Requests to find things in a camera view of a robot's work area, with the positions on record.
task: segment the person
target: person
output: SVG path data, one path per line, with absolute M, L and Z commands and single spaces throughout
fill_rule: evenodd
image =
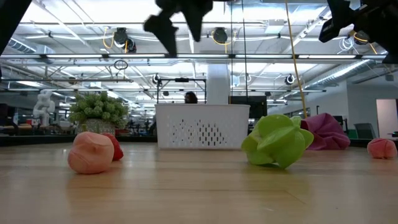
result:
M 187 92 L 185 94 L 185 103 L 197 104 L 198 98 L 194 92 Z
M 185 103 L 188 104 L 197 104 L 198 103 L 198 98 L 194 92 L 187 92 L 185 94 Z M 156 130 L 156 114 L 154 115 L 154 123 L 150 126 L 149 128 L 149 134 L 155 136 Z

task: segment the white plastic basket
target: white plastic basket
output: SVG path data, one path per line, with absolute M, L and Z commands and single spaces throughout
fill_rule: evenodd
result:
M 240 149 L 248 105 L 156 105 L 159 149 Z

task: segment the pink plush toy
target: pink plush toy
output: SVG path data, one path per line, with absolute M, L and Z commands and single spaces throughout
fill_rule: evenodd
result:
M 375 159 L 393 159 L 397 157 L 396 145 L 388 139 L 373 139 L 368 144 L 368 152 Z
M 98 174 L 109 168 L 113 152 L 113 144 L 108 137 L 84 132 L 76 136 L 68 163 L 79 174 Z

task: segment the green plant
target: green plant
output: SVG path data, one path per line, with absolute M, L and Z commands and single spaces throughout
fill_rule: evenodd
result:
M 123 106 L 122 99 L 108 97 L 103 91 L 99 94 L 77 95 L 76 104 L 70 108 L 69 120 L 78 121 L 83 124 L 87 119 L 102 119 L 119 128 L 123 128 L 127 120 L 124 119 L 128 114 L 129 108 Z

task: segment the wooden table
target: wooden table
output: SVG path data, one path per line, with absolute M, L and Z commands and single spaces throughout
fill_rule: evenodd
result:
M 122 147 L 99 175 L 68 168 L 70 144 L 0 147 L 0 223 L 398 222 L 398 162 L 365 149 L 306 152 L 278 170 L 239 151 Z

